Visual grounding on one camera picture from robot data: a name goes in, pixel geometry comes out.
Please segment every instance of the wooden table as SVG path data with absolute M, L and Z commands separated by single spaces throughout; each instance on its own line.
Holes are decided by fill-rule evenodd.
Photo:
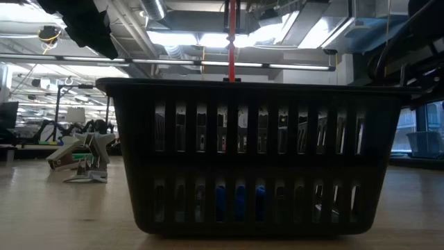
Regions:
M 373 228 L 333 238 L 165 239 L 133 220 L 123 160 L 109 183 L 62 183 L 41 160 L 0 167 L 0 249 L 444 249 L 444 172 L 390 167 Z

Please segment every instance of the ceiling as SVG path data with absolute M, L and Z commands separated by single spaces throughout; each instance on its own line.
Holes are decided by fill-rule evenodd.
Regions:
M 222 1 L 213 0 L 165 0 L 168 7 L 166 21 L 169 23 L 169 29 L 166 28 L 164 22 L 148 21 L 140 6 L 139 0 L 113 0 L 121 1 L 127 7 L 133 19 L 137 23 L 133 24 L 131 18 L 124 17 L 125 20 L 119 19 L 116 9 L 110 5 L 109 0 L 94 0 L 99 11 L 107 10 L 110 19 L 110 28 L 112 31 L 112 40 L 119 51 L 119 57 L 124 58 L 149 58 L 146 50 L 143 50 L 140 44 L 140 36 L 135 37 L 128 31 L 128 27 L 123 25 L 124 22 L 130 23 L 134 29 L 135 25 L 141 30 L 155 32 L 172 32 L 172 33 L 193 33 L 197 41 L 202 41 L 203 34 L 208 32 L 223 33 L 223 11 Z M 308 8 L 309 3 L 323 2 L 321 7 Z M 387 12 L 384 13 L 384 3 L 387 0 L 359 0 L 357 6 L 357 14 L 360 20 L 364 20 L 365 25 L 370 28 L 365 33 L 352 39 L 347 38 L 344 34 L 347 30 L 343 30 L 326 46 L 328 49 L 337 49 L 339 53 L 360 52 L 369 49 L 378 42 L 376 38 L 380 38 L 381 27 L 386 26 Z M 338 32 L 345 20 L 350 17 L 349 0 L 331 0 L 331 1 L 314 1 L 314 0 L 249 0 L 241 2 L 241 33 L 250 34 L 251 37 L 259 34 L 261 14 L 263 10 L 276 8 L 276 13 L 281 16 L 281 26 L 269 29 L 266 34 L 273 33 L 275 36 L 282 36 L 283 42 L 269 43 L 269 40 L 256 43 L 253 46 L 236 48 L 235 58 L 239 62 L 251 63 L 287 63 L 287 64 L 308 64 L 308 65 L 328 65 L 332 59 L 323 53 L 322 49 L 313 49 L 320 47 L 329 37 Z M 394 1 L 395 6 L 391 13 L 399 18 L 405 19 L 407 14 L 403 6 L 407 5 L 407 0 Z M 391 26 L 399 25 L 402 22 L 393 22 Z M 305 27 L 295 29 L 296 25 Z M 46 14 L 38 5 L 23 6 L 17 4 L 0 3 L 0 53 L 27 53 L 42 54 L 45 52 L 45 45 L 37 38 L 37 32 L 43 26 L 61 26 L 64 24 L 57 15 Z M 152 44 L 152 49 L 160 58 L 170 58 L 164 46 L 161 44 Z M 228 50 L 223 47 L 199 47 L 194 45 L 181 45 L 183 53 L 195 60 L 215 60 L 227 61 Z M 57 46 L 46 51 L 47 55 L 61 56 L 87 56 L 99 57 L 95 51 L 78 45 L 71 40 L 65 33 L 61 32 Z M 44 90 L 31 85 L 32 79 L 26 79 L 23 83 L 23 75 L 27 75 L 35 66 L 34 64 L 9 64 L 11 70 L 14 71 L 12 87 L 13 95 L 11 100 L 17 100 L 23 103 L 21 108 L 25 108 L 26 113 L 31 117 L 32 113 L 39 114 L 40 117 L 48 117 L 53 119 L 55 112 L 54 105 L 56 102 L 56 89 Z M 149 77 L 171 78 L 175 75 L 187 74 L 205 74 L 205 75 L 226 75 L 228 70 L 226 67 L 192 67 L 186 68 L 181 66 L 161 66 L 155 71 L 151 70 L 149 65 L 138 65 L 131 67 L 99 67 L 99 66 L 70 66 L 70 65 L 37 65 L 35 66 L 31 76 L 34 78 L 49 78 L 51 83 L 64 83 L 68 78 L 75 79 L 77 83 L 93 83 L 97 78 L 113 76 L 113 77 Z M 274 81 L 275 77 L 280 73 L 276 69 L 254 69 L 254 68 L 237 68 L 238 75 L 265 76 L 267 81 Z M 72 105 L 92 105 L 87 112 L 88 119 L 104 119 L 103 109 L 107 99 L 102 92 L 97 89 L 93 90 L 75 90 L 76 94 L 66 94 L 61 103 Z M 34 94 L 36 100 L 30 100 L 28 96 Z M 88 96 L 88 101 L 79 101 L 75 96 Z M 30 103 L 38 103 L 37 106 L 31 106 Z M 111 121 L 115 117 L 113 113 L 110 116 Z

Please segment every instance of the fixture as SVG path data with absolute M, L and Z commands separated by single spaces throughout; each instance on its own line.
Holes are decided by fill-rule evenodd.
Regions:
M 355 18 L 351 17 L 339 30 L 333 33 L 333 35 L 330 38 L 328 38 L 324 43 L 322 43 L 321 47 L 322 48 L 327 47 L 330 43 L 332 43 L 335 39 L 337 39 L 338 36 L 342 34 L 342 32 L 344 32 L 354 21 Z

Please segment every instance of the fluorescent light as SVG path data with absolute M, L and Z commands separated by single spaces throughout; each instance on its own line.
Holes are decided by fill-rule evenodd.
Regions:
M 321 18 L 317 24 L 311 28 L 304 40 L 299 44 L 299 49 L 317 49 L 328 38 L 328 23 Z
M 313 65 L 280 65 L 280 64 L 270 64 L 272 69 L 301 69 L 301 70 L 319 70 L 327 71 L 330 70 L 328 66 L 313 66 Z
M 234 65 L 239 67 L 262 67 L 261 63 L 253 62 L 235 62 Z
M 321 47 L 322 48 L 327 47 L 330 43 L 332 43 L 335 39 L 337 39 L 338 36 L 342 34 L 342 32 L 344 32 L 354 21 L 355 21 L 354 17 L 350 18 L 339 30 L 337 30 L 329 39 L 327 39 L 327 41 L 325 41 L 321 45 Z
M 78 100 L 81 100 L 81 101 L 88 101 L 89 100 L 88 97 L 82 97 L 82 96 L 79 96 L 79 95 L 76 95 L 74 98 L 78 99 Z
M 228 62 L 214 62 L 214 61 L 203 61 L 202 65 L 209 66 L 228 66 Z
M 9 58 L 9 59 L 34 59 L 34 60 L 57 60 L 55 56 L 43 56 L 43 55 L 21 55 L 21 54 L 7 54 L 7 53 L 0 53 L 0 56 L 2 58 Z
M 163 46 L 196 45 L 197 39 L 192 33 L 170 33 L 148 31 L 148 36 L 154 44 Z
M 279 36 L 283 24 L 271 24 L 257 29 L 250 34 L 250 38 L 255 42 L 265 42 Z
M 282 42 L 287 33 L 290 31 L 290 28 L 293 26 L 294 22 L 296 21 L 296 18 L 299 15 L 299 11 L 295 11 L 291 14 L 286 14 L 282 16 L 282 23 L 284 23 L 284 26 L 282 27 L 280 34 L 276 36 L 274 44 L 277 44 L 279 42 Z
M 158 59 L 133 59 L 134 63 L 158 63 L 166 65 L 193 65 L 191 60 L 158 60 Z
M 57 105 L 54 103 L 19 103 L 19 106 L 31 106 L 31 107 L 48 107 L 55 108 Z M 106 106 L 87 105 L 87 104 L 60 104 L 60 108 L 90 108 L 93 110 L 106 110 Z M 110 106 L 110 112 L 114 112 L 114 106 Z
M 225 48 L 229 45 L 227 40 L 227 33 L 205 33 L 199 40 L 199 45 L 210 48 Z M 237 48 L 251 47 L 255 44 L 255 41 L 248 35 L 236 35 L 234 45 Z
M 114 62 L 114 63 L 124 63 L 125 59 L 122 58 L 115 58 L 113 60 L 109 58 L 93 58 L 93 57 L 80 57 L 80 56 L 65 56 L 65 60 L 76 60 L 76 61 L 94 61 L 94 62 L 100 62 L 100 63 L 107 63 L 107 62 Z

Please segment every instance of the ceiling pipe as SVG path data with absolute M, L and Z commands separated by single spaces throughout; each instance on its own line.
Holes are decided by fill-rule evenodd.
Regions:
M 116 5 L 114 4 L 113 0 L 109 0 L 108 1 L 109 6 L 111 8 L 114 9 L 114 13 L 116 14 L 116 16 L 120 19 L 120 22 L 122 22 L 122 24 L 125 26 L 125 28 L 128 30 L 128 32 L 131 34 L 131 36 L 134 38 L 134 40 L 136 41 L 136 43 L 142 48 L 142 50 L 145 52 L 145 54 L 148 57 L 156 57 L 157 56 L 153 53 L 153 51 L 151 51 L 148 48 L 148 45 L 145 44 L 143 41 L 140 40 L 139 36 L 137 36 L 136 32 L 134 31 L 134 29 L 130 26 L 130 24 L 126 21 L 125 17 L 123 17 L 123 15 L 119 12 L 119 9 L 116 7 Z
M 136 32 L 145 42 L 146 46 L 151 50 L 154 57 L 158 58 L 159 56 L 157 54 L 157 51 L 155 50 L 154 44 L 151 42 L 146 31 L 140 28 L 139 22 L 134 18 L 133 14 L 130 12 L 128 7 L 122 2 L 122 0 L 111 0 L 111 1 L 114 1 L 117 4 L 117 7 L 119 7 L 119 10 L 121 10 L 122 13 L 130 20 L 130 22 L 133 23 L 133 26 L 131 28 L 136 30 Z
M 164 0 L 140 0 L 140 4 L 150 20 L 159 21 L 167 15 Z

